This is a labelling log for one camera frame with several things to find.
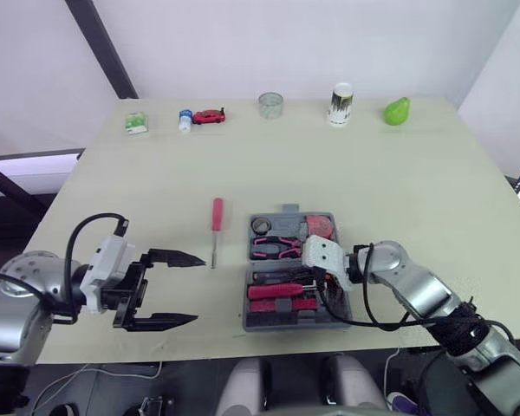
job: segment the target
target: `black cable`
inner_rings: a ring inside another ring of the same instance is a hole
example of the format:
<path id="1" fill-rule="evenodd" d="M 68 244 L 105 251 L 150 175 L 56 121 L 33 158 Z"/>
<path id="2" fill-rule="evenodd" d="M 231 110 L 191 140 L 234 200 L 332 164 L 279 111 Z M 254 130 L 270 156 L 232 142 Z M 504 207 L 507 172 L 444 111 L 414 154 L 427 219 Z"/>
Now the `black cable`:
<path id="1" fill-rule="evenodd" d="M 425 413 L 425 403 L 424 403 L 424 394 L 422 392 L 422 388 L 424 387 L 424 381 L 426 380 L 427 373 L 429 372 L 430 368 L 433 364 L 437 362 L 441 356 L 445 353 L 445 350 L 442 349 L 439 351 L 431 360 L 426 364 L 426 366 L 422 369 L 422 372 L 419 375 L 418 378 L 418 385 L 416 386 L 416 395 L 418 396 L 418 415 L 419 416 L 426 416 Z"/>
<path id="2" fill-rule="evenodd" d="M 66 256 L 64 257 L 63 264 L 63 286 L 65 290 L 66 302 L 68 304 L 69 310 L 71 312 L 70 320 L 56 320 L 54 319 L 54 323 L 60 323 L 64 325 L 73 325 L 77 322 L 77 311 L 75 308 L 75 304 L 73 301 L 73 288 L 71 287 L 71 262 L 73 259 L 73 249 L 75 247 L 75 240 L 81 230 L 85 227 L 85 225 L 95 221 L 100 218 L 115 218 L 118 220 L 117 227 L 114 231 L 114 235 L 123 237 L 125 235 L 125 231 L 127 230 L 128 222 L 127 220 L 120 214 L 116 214 L 113 212 L 103 212 L 100 214 L 91 215 L 88 218 L 83 219 L 73 230 L 71 236 L 68 240 L 68 246 L 66 248 Z"/>
<path id="3" fill-rule="evenodd" d="M 484 321 L 488 325 L 501 328 L 503 330 L 504 334 L 506 335 L 506 337 L 509 339 L 509 342 L 512 345 L 515 345 L 516 340 L 514 339 L 514 335 L 511 333 L 511 331 L 508 328 L 506 328 L 506 325 L 504 325 L 503 323 L 501 323 L 499 321 L 488 321 L 486 319 L 484 319 Z"/>
<path id="4" fill-rule="evenodd" d="M 12 276 L 3 275 L 0 273 L 0 280 L 4 280 L 5 282 L 13 283 L 20 288 L 24 288 L 31 295 L 34 295 L 39 301 L 41 301 L 45 307 L 53 308 L 54 304 L 50 299 L 48 299 L 39 289 L 31 286 L 30 284 L 24 282 L 23 280 L 17 279 Z"/>
<path id="5" fill-rule="evenodd" d="M 451 318 L 449 316 L 439 316 L 435 318 L 427 318 L 427 319 L 417 319 L 414 321 L 406 321 L 408 318 L 408 315 L 403 316 L 403 318 L 400 320 L 400 322 L 361 322 L 361 321 L 352 321 L 346 318 L 343 318 L 342 316 L 338 316 L 328 305 L 327 299 L 325 294 L 323 293 L 323 290 L 318 290 L 320 294 L 320 299 L 322 299 L 322 305 L 324 308 L 328 311 L 328 313 L 337 321 L 346 323 L 348 325 L 356 326 L 356 327 L 366 327 L 366 328 L 380 328 L 381 325 L 388 328 L 394 328 L 394 330 L 400 329 L 400 328 L 406 328 L 406 327 L 416 327 L 421 325 L 430 325 L 434 323 L 446 323 L 449 325 L 457 324 L 457 323 L 478 323 L 478 322 L 485 322 L 488 325 L 491 326 L 498 326 L 500 327 L 509 338 L 509 341 L 511 343 L 514 342 L 514 337 L 512 336 L 512 333 L 502 324 L 501 322 L 497 321 L 487 321 L 483 318 Z"/>
<path id="6" fill-rule="evenodd" d="M 370 269 L 370 262 L 372 260 L 373 253 L 374 253 L 374 245 L 372 243 L 370 243 L 369 248 L 367 250 L 366 262 L 364 263 L 364 273 L 362 274 L 363 275 L 362 276 L 363 277 L 362 278 L 362 297 L 364 299 L 364 308 L 366 309 L 366 312 L 370 318 L 370 321 L 372 321 L 377 326 L 377 328 L 379 328 L 383 331 L 393 332 L 393 331 L 396 331 L 397 329 L 401 328 L 401 325 L 406 321 L 406 319 L 403 318 L 400 322 L 397 322 L 396 324 L 391 324 L 391 325 L 383 324 L 383 323 L 379 322 L 376 319 L 375 315 L 372 313 L 372 309 L 370 308 L 370 303 L 368 301 L 367 280 L 370 277 L 369 269 Z"/>

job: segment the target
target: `beige table surface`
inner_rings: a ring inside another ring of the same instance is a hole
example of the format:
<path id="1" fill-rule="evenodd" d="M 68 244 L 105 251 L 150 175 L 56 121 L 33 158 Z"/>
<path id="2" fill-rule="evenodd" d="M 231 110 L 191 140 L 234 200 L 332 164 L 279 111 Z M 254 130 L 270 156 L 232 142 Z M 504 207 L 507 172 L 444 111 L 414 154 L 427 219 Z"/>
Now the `beige table surface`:
<path id="1" fill-rule="evenodd" d="M 394 333 L 347 328 L 246 333 L 241 326 L 247 227 L 254 213 L 298 203 L 335 215 L 341 243 L 393 239 L 433 270 L 478 312 L 520 338 L 520 202 L 477 140 L 442 99 L 414 99 L 410 120 L 381 121 L 389 100 L 357 100 L 350 124 L 326 124 L 326 101 L 286 101 L 284 115 L 264 120 L 254 101 L 123 101 L 85 151 L 31 239 L 28 250 L 63 257 L 69 233 L 86 216 L 116 211 L 130 219 L 126 238 L 139 253 L 177 249 L 210 261 L 211 202 L 225 200 L 218 268 L 146 274 L 140 315 L 199 315 L 161 333 L 113 329 L 114 312 L 83 312 L 54 326 L 39 362 L 190 360 L 263 354 L 434 344 L 422 328 Z M 177 129 L 178 111 L 225 106 L 227 121 Z M 124 114 L 144 111 L 149 132 L 129 136 Z M 111 220 L 87 227 L 75 259 L 88 263 Z M 381 320 L 403 309 L 391 292 L 370 287 Z M 350 294 L 366 319 L 361 289 Z"/>

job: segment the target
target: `gray toolbox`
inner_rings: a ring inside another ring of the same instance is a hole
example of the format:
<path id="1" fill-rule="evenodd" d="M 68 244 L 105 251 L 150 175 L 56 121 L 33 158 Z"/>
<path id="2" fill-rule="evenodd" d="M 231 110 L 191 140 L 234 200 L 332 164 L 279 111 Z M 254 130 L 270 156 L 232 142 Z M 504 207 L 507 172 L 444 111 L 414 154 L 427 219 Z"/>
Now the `gray toolbox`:
<path id="1" fill-rule="evenodd" d="M 315 285 L 310 287 L 314 278 L 302 266 L 301 254 L 311 233 L 338 243 L 329 212 L 300 212 L 297 204 L 286 204 L 280 213 L 250 217 L 248 256 L 252 265 L 246 274 L 243 302 L 246 331 L 348 327 L 324 308 Z M 326 280 L 325 297 L 338 316 L 352 319 L 348 295 L 335 279 Z"/>

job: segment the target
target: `wire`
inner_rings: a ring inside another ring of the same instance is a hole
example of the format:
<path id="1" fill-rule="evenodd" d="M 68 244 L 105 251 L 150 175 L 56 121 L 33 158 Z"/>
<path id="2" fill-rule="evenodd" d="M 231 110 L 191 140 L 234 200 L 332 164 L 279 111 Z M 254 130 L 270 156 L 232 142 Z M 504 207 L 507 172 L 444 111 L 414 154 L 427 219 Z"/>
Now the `wire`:
<path id="1" fill-rule="evenodd" d="M 370 266 L 373 252 L 374 252 L 374 245 L 370 244 L 369 248 L 368 248 L 368 253 L 366 255 L 364 272 L 362 274 L 362 276 L 363 276 L 362 295 L 363 295 L 363 299 L 364 299 L 364 307 L 366 308 L 367 314 L 368 314 L 371 322 L 351 321 L 342 316 L 338 316 L 329 307 L 326 296 L 323 293 L 323 286 L 318 286 L 318 292 L 320 293 L 320 298 L 322 299 L 323 306 L 326 308 L 328 313 L 337 321 L 344 322 L 348 325 L 354 325 L 354 326 L 358 326 L 358 327 L 379 328 L 379 329 L 382 329 L 382 330 L 388 331 L 388 332 L 393 332 L 400 328 L 405 328 L 405 327 L 414 327 L 414 326 L 418 326 L 418 325 L 431 325 L 431 324 L 436 324 L 436 323 L 446 323 L 446 324 L 452 325 L 452 324 L 459 324 L 459 323 L 484 322 L 487 325 L 497 326 L 497 327 L 501 328 L 507 335 L 509 342 L 512 344 L 515 343 L 514 335 L 509 331 L 509 329 L 504 324 L 502 324 L 501 322 L 498 322 L 498 321 L 488 321 L 480 316 L 476 317 L 476 318 L 457 318 L 457 317 L 450 317 L 450 316 L 439 316 L 439 317 L 434 317 L 434 318 L 415 319 L 413 321 L 407 321 L 409 314 L 406 313 L 399 322 L 379 322 L 370 308 L 370 304 L 368 301 L 368 295 L 367 295 L 367 280 L 369 278 L 369 266 Z"/>
<path id="2" fill-rule="evenodd" d="M 127 220 L 120 214 L 113 212 L 102 212 L 100 214 L 91 215 L 88 218 L 83 219 L 72 231 L 69 236 L 68 246 L 66 248 L 66 256 L 64 257 L 63 263 L 63 285 L 65 288 L 66 302 L 68 304 L 69 312 L 71 313 L 70 320 L 54 319 L 54 323 L 60 323 L 64 325 L 73 325 L 77 322 L 77 311 L 75 310 L 75 303 L 73 301 L 73 288 L 71 287 L 71 262 L 73 259 L 73 249 L 75 247 L 75 240 L 79 236 L 81 230 L 85 225 L 100 218 L 115 218 L 118 220 L 118 225 L 114 231 L 115 235 L 123 237 L 125 230 L 127 229 Z"/>
<path id="3" fill-rule="evenodd" d="M 374 253 L 374 245 L 372 243 L 370 243 L 369 248 L 367 250 L 366 262 L 364 263 L 364 273 L 363 273 L 363 279 L 362 279 L 362 297 L 364 299 L 364 308 L 366 309 L 366 312 L 370 318 L 370 321 L 372 321 L 372 323 L 374 323 L 377 326 L 377 328 L 379 328 L 383 331 L 393 332 L 393 331 L 396 331 L 397 329 L 401 328 L 401 325 L 406 321 L 408 316 L 406 316 L 406 318 L 403 317 L 403 319 L 401 319 L 400 322 L 397 322 L 396 324 L 386 325 L 386 324 L 379 322 L 376 319 L 375 315 L 372 313 L 372 309 L 370 308 L 370 303 L 368 301 L 368 296 L 367 296 L 367 280 L 370 276 L 369 269 L 370 269 L 370 262 L 372 260 L 373 253 Z"/>
<path id="4" fill-rule="evenodd" d="M 397 348 L 396 351 L 394 353 L 392 353 L 391 355 L 389 355 L 387 357 L 387 359 L 385 360 L 385 369 L 383 370 L 383 395 L 385 396 L 385 400 L 387 401 L 387 370 L 389 368 L 389 361 L 396 357 L 397 355 L 399 355 L 400 353 L 400 348 Z"/>
<path id="5" fill-rule="evenodd" d="M 484 321 L 488 325 L 501 328 L 503 330 L 503 332 L 506 334 L 506 337 L 509 339 L 509 342 L 511 344 L 515 345 L 516 340 L 514 339 L 514 335 L 511 333 L 511 331 L 508 328 L 506 328 L 506 325 L 504 325 L 503 323 L 501 323 L 499 321 L 488 321 L 486 319 Z"/>
<path id="6" fill-rule="evenodd" d="M 157 379 L 160 373 L 162 372 L 162 361 L 158 364 L 158 369 L 156 370 L 156 373 L 153 375 L 144 375 L 144 374 L 119 374 L 119 373 L 112 373 L 110 371 L 104 370 L 102 368 L 87 368 L 90 366 L 90 364 L 85 364 L 82 368 L 80 368 L 77 371 L 74 371 L 71 374 L 64 375 L 63 377 L 60 377 L 59 379 L 56 379 L 52 381 L 50 384 L 48 384 L 39 394 L 36 396 L 35 403 L 33 404 L 33 407 L 31 408 L 31 411 L 29 412 L 29 416 L 33 416 L 35 412 L 43 407 L 45 407 L 54 397 L 56 397 L 65 387 L 68 386 L 69 383 L 71 383 L 79 374 L 81 373 L 102 373 L 105 375 L 109 375 L 111 377 L 133 377 L 137 379 L 144 379 L 144 380 L 154 380 Z M 60 381 L 69 379 L 65 382 L 63 386 L 58 388 L 54 394 L 52 394 L 50 397 L 46 399 L 40 406 L 38 405 L 38 402 L 41 400 L 43 395 L 54 385 L 59 383 Z"/>
<path id="7" fill-rule="evenodd" d="M 54 306 L 50 299 L 47 298 L 39 289 L 35 288 L 34 286 L 31 286 L 23 280 L 17 279 L 12 276 L 3 275 L 2 273 L 0 273 L 0 280 L 4 280 L 5 282 L 19 286 L 20 288 L 24 288 L 25 290 L 30 292 L 31 295 L 34 295 L 39 301 L 41 301 L 45 307 L 52 308 Z"/>
<path id="8" fill-rule="evenodd" d="M 419 375 L 418 385 L 416 386 L 416 395 L 418 396 L 418 415 L 419 416 L 425 416 L 426 415 L 425 405 L 424 405 L 424 397 L 423 397 L 424 395 L 422 394 L 422 388 L 424 387 L 424 380 L 426 379 L 427 373 L 430 370 L 430 368 L 432 367 L 432 365 L 435 364 L 435 362 L 437 362 L 437 360 L 439 358 L 441 358 L 441 356 L 443 356 L 444 353 L 445 353 L 444 349 L 439 351 L 430 360 L 430 362 L 428 362 L 426 364 L 426 366 L 422 369 L 422 372 Z"/>

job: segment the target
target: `screwdriver handle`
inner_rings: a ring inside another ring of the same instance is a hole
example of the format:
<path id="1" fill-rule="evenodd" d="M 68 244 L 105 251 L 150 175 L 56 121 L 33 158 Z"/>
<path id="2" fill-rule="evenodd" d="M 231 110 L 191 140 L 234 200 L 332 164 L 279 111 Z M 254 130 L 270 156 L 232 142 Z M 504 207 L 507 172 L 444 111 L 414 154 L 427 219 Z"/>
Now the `screwdriver handle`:
<path id="1" fill-rule="evenodd" d="M 211 208 L 211 230 L 212 231 L 221 231 L 223 216 L 224 216 L 224 201 L 221 198 L 215 198 L 214 205 Z"/>
<path id="2" fill-rule="evenodd" d="M 315 297 L 308 299 L 293 299 L 291 301 L 292 310 L 317 309 Z M 250 312 L 275 312 L 276 301 L 250 301 Z"/>
<path id="3" fill-rule="evenodd" d="M 265 286 L 249 286 L 249 299 L 265 299 L 271 297 L 292 297 L 301 295 L 302 285 L 299 283 L 268 284 Z"/>

